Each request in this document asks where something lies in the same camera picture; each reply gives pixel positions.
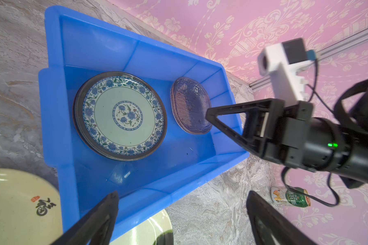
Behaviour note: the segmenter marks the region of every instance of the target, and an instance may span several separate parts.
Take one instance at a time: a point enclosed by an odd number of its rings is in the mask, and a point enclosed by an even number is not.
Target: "blue and white floral plate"
[[[165,107],[152,87],[117,71],[94,76],[79,89],[74,121],[90,148],[121,161],[152,154],[167,128]]]

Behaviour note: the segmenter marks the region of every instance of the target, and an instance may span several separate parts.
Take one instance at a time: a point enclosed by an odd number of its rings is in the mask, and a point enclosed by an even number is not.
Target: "yellow plate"
[[[127,244],[173,245],[172,223],[165,209],[110,243],[110,245]]]
[[[48,245],[62,234],[59,192],[33,174],[0,169],[0,245]]]

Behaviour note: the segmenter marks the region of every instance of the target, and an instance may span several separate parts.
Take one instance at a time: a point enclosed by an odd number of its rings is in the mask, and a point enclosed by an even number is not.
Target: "can label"
[[[306,189],[295,187],[295,189],[308,194]],[[294,206],[294,207],[308,207],[311,205],[311,199],[304,195],[289,191],[285,187],[271,187],[271,198],[275,204]]]

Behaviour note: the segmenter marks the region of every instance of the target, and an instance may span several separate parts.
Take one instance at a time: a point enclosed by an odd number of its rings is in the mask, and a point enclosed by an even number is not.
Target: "metal trim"
[[[368,42],[368,28],[358,32],[357,34],[354,34],[351,37],[348,37],[342,41],[339,41],[327,48],[324,48],[316,53],[319,61],[325,60],[333,55],[336,55],[340,52],[346,51],[348,49],[351,49],[353,47],[356,47],[360,44],[363,44],[365,42]],[[261,79],[258,79],[252,83],[250,83],[250,87],[255,92],[259,89],[264,88],[265,86],[268,86],[268,84],[271,83],[270,77],[265,76]]]

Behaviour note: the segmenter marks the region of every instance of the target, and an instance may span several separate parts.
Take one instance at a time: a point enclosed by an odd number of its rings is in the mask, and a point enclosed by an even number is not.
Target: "marble countertop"
[[[48,67],[44,11],[62,5],[130,31],[169,43],[120,16],[103,0],[0,0],[0,167],[36,174],[58,188],[57,172],[42,153],[38,72]],[[251,89],[229,76],[237,103]],[[253,244],[245,209],[249,190],[271,200],[270,164],[251,156],[166,210],[175,244]]]

